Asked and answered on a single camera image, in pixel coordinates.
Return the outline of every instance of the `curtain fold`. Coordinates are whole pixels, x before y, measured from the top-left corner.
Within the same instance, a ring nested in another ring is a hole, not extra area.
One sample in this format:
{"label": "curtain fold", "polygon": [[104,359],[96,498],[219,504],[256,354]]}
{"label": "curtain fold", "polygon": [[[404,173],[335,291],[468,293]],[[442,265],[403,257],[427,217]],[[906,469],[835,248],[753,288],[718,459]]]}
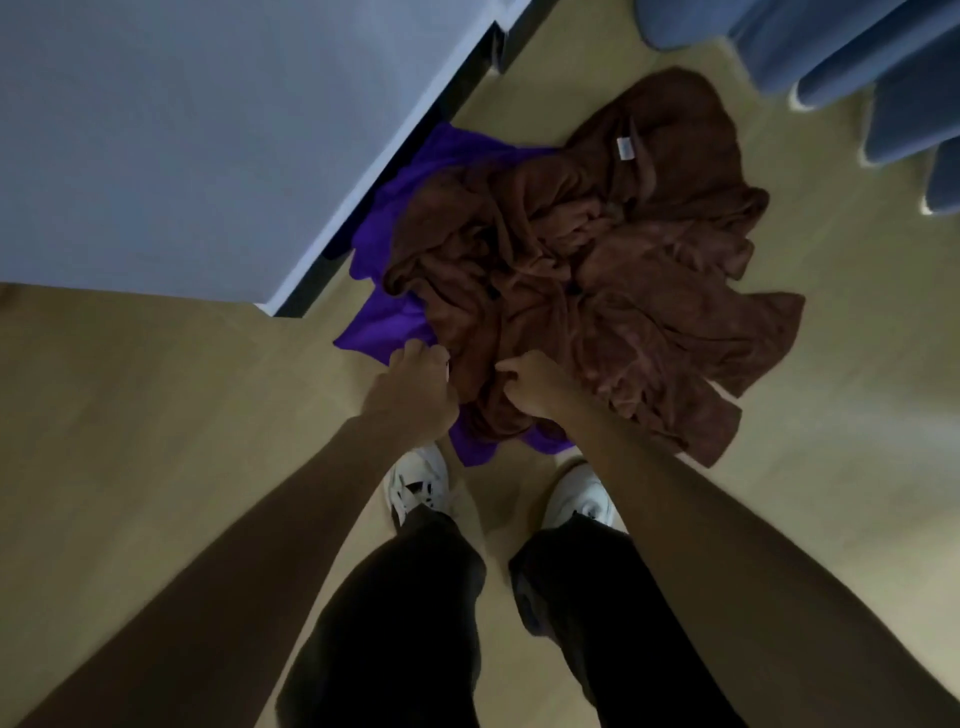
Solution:
{"label": "curtain fold", "polygon": [[960,0],[635,0],[657,48],[726,36],[762,93],[816,109],[875,85],[862,154],[883,164],[936,147],[924,204],[960,206]]}

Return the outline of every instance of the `brown cloth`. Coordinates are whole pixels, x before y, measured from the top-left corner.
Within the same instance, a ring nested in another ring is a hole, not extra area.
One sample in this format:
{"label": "brown cloth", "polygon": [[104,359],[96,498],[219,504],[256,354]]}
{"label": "brown cloth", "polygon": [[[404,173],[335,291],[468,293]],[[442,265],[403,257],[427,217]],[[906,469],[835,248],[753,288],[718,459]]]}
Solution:
{"label": "brown cloth", "polygon": [[[635,158],[621,159],[618,139]],[[433,176],[396,224],[383,286],[423,300],[479,438],[533,424],[493,364],[540,349],[709,466],[740,410],[708,379],[743,394],[789,351],[804,307],[802,296],[726,284],[747,267],[745,235],[768,199],[744,182],[736,129],[709,82],[670,68],[555,154]]]}

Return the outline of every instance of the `black pants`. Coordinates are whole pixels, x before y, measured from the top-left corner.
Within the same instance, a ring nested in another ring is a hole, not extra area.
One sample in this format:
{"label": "black pants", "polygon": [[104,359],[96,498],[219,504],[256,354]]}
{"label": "black pants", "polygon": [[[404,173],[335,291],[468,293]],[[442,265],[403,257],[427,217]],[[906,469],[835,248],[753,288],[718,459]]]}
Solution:
{"label": "black pants", "polygon": [[[414,509],[321,613],[277,702],[280,725],[477,726],[486,573],[451,519]],[[527,631],[560,646],[607,728],[743,725],[625,534],[574,514],[535,534],[510,574]]]}

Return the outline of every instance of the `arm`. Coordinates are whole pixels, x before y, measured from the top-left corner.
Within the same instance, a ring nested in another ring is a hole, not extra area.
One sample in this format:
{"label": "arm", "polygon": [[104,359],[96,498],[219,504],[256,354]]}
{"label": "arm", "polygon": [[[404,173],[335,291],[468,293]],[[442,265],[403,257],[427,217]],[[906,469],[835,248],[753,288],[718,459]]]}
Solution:
{"label": "arm", "polygon": [[596,470],[717,684],[749,725],[956,725],[960,706],[850,590],[540,352],[500,362],[514,405]]}
{"label": "arm", "polygon": [[363,412],[62,683],[22,728],[251,726],[341,544],[408,449],[457,417],[447,354],[407,342]]}

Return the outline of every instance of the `floor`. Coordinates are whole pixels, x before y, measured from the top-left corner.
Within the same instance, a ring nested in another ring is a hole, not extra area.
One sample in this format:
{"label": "floor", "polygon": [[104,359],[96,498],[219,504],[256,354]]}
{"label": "floor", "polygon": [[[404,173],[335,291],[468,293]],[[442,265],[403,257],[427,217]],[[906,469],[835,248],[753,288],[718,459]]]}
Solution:
{"label": "floor", "polygon": [[[646,49],[630,6],[560,0],[457,123],[557,143],[655,68],[714,81],[748,180],[773,194],[741,286],[809,303],[795,350],[743,399],[741,431],[710,475],[960,692],[960,221],[917,214],[921,160],[857,166],[859,99],[792,113],[758,98],[719,45]],[[299,321],[241,304],[0,293],[0,726],[357,410],[378,365],[330,342],[371,285],[343,273]],[[503,579],[554,467],[513,444],[455,469],[467,485],[458,510],[490,564],[478,607],[485,725],[596,725],[559,650],[523,633]],[[389,533],[375,498],[318,608]]]}

